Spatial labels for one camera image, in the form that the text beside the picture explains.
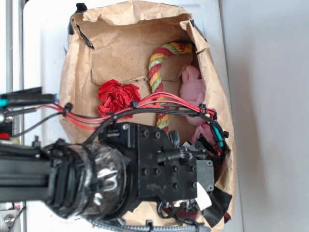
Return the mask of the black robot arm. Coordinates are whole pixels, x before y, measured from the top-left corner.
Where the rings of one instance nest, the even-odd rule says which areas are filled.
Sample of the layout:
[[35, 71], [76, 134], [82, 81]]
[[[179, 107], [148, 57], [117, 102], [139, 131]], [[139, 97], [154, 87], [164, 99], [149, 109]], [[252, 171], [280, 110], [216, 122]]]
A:
[[115, 220], [142, 201], [208, 207], [213, 163], [201, 143], [134, 123], [109, 125], [97, 142], [0, 144], [0, 200], [42, 201], [62, 218]]

